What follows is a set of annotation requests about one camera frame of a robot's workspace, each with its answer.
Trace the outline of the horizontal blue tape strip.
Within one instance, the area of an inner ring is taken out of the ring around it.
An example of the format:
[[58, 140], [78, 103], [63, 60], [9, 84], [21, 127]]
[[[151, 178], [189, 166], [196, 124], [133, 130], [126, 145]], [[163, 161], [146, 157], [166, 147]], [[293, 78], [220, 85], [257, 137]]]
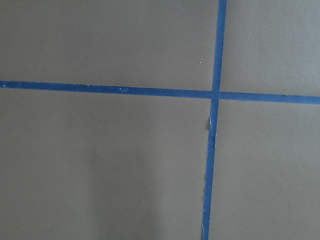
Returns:
[[[91, 84], [69, 84], [69, 83], [30, 82], [30, 81], [2, 80], [0, 82], [0, 87], [4, 89], [26, 89], [26, 90], [158, 96], [158, 97], [195, 98], [195, 99], [210, 99], [212, 97], [212, 92], [208, 90], [148, 88], [148, 87], [145, 88], [145, 87], [129, 87], [129, 86], [106, 86], [106, 85], [91, 85]], [[222, 100], [233, 100], [233, 101], [274, 102], [274, 103], [310, 104], [310, 105], [320, 104], [320, 98], [318, 96], [306, 96], [306, 95], [283, 95], [283, 94], [268, 94], [268, 93], [221, 91], [218, 94], [218, 96]]]

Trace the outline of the vertical blue tape strip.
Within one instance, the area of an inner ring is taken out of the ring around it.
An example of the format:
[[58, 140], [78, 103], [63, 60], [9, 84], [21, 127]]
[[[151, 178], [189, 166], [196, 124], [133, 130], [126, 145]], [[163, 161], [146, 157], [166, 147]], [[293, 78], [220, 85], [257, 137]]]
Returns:
[[205, 182], [202, 209], [202, 239], [207, 240], [210, 233], [210, 219], [212, 207], [212, 194], [214, 185], [214, 165], [216, 151], [216, 137], [218, 126], [218, 113], [221, 91], [221, 75], [223, 64], [223, 50], [225, 38], [227, 1], [218, 1], [215, 50], [213, 61], [213, 75], [211, 86], [210, 115], [209, 115], [209, 131], [207, 142], [207, 158], [205, 168]]

